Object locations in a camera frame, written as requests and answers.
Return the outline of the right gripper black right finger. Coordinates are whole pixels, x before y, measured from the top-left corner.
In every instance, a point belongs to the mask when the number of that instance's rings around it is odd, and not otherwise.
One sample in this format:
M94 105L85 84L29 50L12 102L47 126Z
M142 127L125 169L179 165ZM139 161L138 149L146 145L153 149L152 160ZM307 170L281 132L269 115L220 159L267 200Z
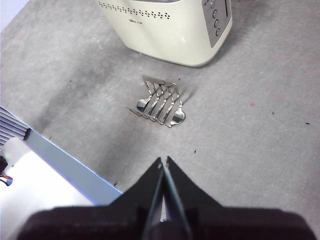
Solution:
M311 240L299 214L279 208L226 206L196 185L168 157L167 179L194 240Z

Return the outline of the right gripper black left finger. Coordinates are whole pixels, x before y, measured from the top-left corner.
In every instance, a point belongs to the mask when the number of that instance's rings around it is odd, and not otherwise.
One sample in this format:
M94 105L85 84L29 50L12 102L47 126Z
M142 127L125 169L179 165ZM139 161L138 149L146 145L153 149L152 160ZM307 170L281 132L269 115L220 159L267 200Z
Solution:
M19 240L139 239L159 192L162 161L157 158L126 192L108 205L56 207L32 214Z

